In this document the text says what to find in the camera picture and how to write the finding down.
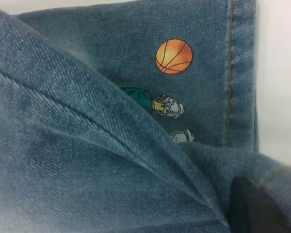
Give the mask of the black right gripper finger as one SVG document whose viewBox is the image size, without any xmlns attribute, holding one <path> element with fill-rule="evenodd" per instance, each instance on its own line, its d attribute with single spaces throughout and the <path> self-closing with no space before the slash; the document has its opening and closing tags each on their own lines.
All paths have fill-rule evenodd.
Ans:
<svg viewBox="0 0 291 233">
<path fill-rule="evenodd" d="M 232 180 L 227 219 L 233 233 L 291 233 L 271 197 L 245 177 Z"/>
</svg>

